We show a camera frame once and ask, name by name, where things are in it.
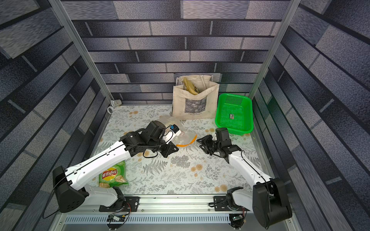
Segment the clear orange zip-top bag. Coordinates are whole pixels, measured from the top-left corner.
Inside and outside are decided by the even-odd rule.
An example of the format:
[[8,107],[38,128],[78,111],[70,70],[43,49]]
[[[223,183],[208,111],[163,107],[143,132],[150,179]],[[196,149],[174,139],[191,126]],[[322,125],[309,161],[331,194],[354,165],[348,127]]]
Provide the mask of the clear orange zip-top bag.
[[193,144],[197,139],[195,133],[188,131],[181,121],[173,116],[160,116],[158,121],[166,127],[163,137],[166,143],[172,142],[175,146],[184,148]]

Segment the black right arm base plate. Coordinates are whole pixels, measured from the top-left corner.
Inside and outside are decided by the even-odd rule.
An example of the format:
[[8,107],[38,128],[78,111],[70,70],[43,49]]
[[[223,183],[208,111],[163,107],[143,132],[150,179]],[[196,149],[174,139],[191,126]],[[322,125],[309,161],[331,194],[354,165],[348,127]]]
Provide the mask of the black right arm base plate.
[[208,206],[214,208],[215,211],[252,211],[252,199],[248,196],[237,196],[237,199],[230,199],[227,195],[216,195],[213,200],[208,203]]

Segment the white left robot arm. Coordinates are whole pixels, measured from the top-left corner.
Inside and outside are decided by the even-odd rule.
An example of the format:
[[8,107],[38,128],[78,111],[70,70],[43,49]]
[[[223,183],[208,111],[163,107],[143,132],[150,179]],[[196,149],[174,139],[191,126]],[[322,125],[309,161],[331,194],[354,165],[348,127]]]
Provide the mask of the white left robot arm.
[[61,213],[71,212],[80,206],[98,206],[100,212],[118,212],[125,208],[126,200],[118,187],[88,186],[90,180],[115,164],[151,150],[164,158],[177,152],[172,139],[180,135],[177,125],[165,126],[155,120],[145,129],[129,132],[98,155],[74,166],[59,166],[53,171],[54,193]]

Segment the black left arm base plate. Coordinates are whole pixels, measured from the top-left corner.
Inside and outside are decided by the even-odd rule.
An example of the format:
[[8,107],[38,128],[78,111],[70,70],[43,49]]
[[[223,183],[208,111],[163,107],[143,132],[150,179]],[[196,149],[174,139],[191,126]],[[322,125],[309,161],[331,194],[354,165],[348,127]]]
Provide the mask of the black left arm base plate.
[[138,196],[119,197],[117,201],[109,207],[100,206],[99,212],[136,212],[139,202],[140,197]]

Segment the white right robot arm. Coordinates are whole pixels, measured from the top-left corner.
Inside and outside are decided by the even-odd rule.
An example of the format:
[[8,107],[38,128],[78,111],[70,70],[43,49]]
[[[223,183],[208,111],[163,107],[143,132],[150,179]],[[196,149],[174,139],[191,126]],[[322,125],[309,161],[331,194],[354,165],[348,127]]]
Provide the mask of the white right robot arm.
[[252,192],[242,187],[229,189],[225,195],[229,209],[252,211],[265,229],[293,216],[282,180],[270,177],[253,164],[239,146],[232,144],[226,128],[216,129],[215,140],[212,135],[207,135],[197,139],[197,143],[204,153],[224,159],[252,187]]

